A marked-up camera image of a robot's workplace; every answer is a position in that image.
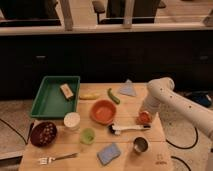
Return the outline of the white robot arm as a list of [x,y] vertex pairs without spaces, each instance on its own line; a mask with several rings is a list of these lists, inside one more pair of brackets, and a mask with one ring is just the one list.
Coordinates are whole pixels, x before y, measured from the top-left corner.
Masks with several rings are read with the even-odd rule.
[[205,171],[213,171],[213,111],[174,92],[174,81],[170,77],[153,79],[146,84],[147,95],[140,109],[155,117],[161,103],[180,113],[211,141]]

